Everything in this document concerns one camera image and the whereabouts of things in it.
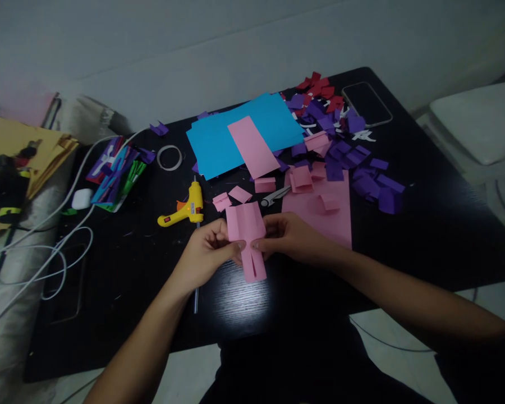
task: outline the tiled floor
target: tiled floor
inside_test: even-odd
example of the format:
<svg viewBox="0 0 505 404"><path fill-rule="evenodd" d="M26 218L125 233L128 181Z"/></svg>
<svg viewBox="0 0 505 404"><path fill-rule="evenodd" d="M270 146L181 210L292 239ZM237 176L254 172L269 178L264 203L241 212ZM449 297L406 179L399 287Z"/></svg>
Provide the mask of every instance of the tiled floor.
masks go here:
<svg viewBox="0 0 505 404"><path fill-rule="evenodd" d="M473 290L460 292L459 295L471 299ZM505 282L479 288L477 303L505 319ZM383 310L355 314L352 318L369 333L392 345L426 349ZM456 403L440 375L432 353L412 353L393 349L374 340L363 331L359 332L370 358L380 370L435 403ZM154 403L197 404L213 382L219 363L219 348L216 345L173 353L168 360ZM56 393L49 404L62 404L65 398L93 380L100 372L101 369L58 380ZM86 387L67 401L67 404L82 403L88 390Z"/></svg>

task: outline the hand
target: hand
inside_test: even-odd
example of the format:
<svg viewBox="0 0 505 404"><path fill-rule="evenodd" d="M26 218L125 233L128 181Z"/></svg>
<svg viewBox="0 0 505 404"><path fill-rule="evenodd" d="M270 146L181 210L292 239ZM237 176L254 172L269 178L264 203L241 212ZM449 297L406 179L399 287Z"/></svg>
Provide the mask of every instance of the hand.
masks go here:
<svg viewBox="0 0 505 404"><path fill-rule="evenodd" d="M224 219L199 227L193 232L168 281L173 290L190 293L210 280L225 261L232 259L242 265L241 250L244 248L245 241L228 241Z"/></svg>
<svg viewBox="0 0 505 404"><path fill-rule="evenodd" d="M328 267L331 257L343 247L321 235L293 212L264 217L266 238L254 240L251 247L268 259L273 253L313 265Z"/></svg>

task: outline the wall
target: wall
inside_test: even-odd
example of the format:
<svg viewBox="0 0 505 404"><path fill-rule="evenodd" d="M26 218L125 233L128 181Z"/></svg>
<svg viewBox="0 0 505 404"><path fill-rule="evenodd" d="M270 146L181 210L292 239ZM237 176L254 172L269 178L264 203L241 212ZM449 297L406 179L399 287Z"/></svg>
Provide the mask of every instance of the wall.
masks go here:
<svg viewBox="0 0 505 404"><path fill-rule="evenodd" d="M407 109L505 72L505 0L0 0L0 80L137 130L370 66Z"/></svg>

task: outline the glue gun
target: glue gun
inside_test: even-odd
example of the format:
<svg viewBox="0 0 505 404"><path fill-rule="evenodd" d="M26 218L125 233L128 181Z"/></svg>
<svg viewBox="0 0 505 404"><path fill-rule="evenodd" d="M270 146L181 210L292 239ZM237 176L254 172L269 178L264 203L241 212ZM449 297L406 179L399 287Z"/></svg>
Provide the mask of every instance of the glue gun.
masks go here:
<svg viewBox="0 0 505 404"><path fill-rule="evenodd" d="M196 176L189 187L189 198L187 202L177 202L176 212L170 216L159 216L157 223L161 227L169 227L186 217L189 217L191 223L200 223L204 220L204 215L200 210L204 207L204 200L202 199L202 189L196 180Z"/></svg>

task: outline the table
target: table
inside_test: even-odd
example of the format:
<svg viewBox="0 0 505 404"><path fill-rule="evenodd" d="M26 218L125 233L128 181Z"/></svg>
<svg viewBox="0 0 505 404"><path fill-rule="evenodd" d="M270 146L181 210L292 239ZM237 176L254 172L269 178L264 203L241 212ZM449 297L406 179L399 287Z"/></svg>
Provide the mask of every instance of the table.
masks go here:
<svg viewBox="0 0 505 404"><path fill-rule="evenodd" d="M337 93L361 81L370 83L394 118L373 128L371 137L377 142L360 142L374 157L389 161L388 176L407 187L398 215L378 211L351 191L353 249L451 291L505 281L505 228L376 74L363 67L330 77ZM174 212L175 201L187 196L196 159L185 132L195 120L169 124L163 138L149 130L137 136L135 143L145 148L178 146L183 164L166 172L153 163L118 213L94 211L87 221L95 240L86 256L83 307L77 318L49 325L55 303L42 302L27 357L26 382L106 366L170 275L195 225L183 221L160 228L156 220ZM174 165L177 156L165 156L168 166ZM281 156L287 163L293 161L289 151ZM283 180L278 175L277 188ZM249 173L236 168L210 181L201 178L204 199L211 201L235 182L254 194ZM78 187L86 184L81 181ZM278 203L262 213L280 209ZM212 204L205 205L204 214L207 222L224 217ZM66 234L81 218L82 214L63 218L59 232ZM83 237L77 233L71 242L85 242ZM266 270L266 281L247 284L241 268L233 263L219 268L200 289L198 314L193 314L189 301L172 351L263 333L284 322L306 327L309 316L329 319L375 307L334 275L285 256L273 256Z"/></svg>

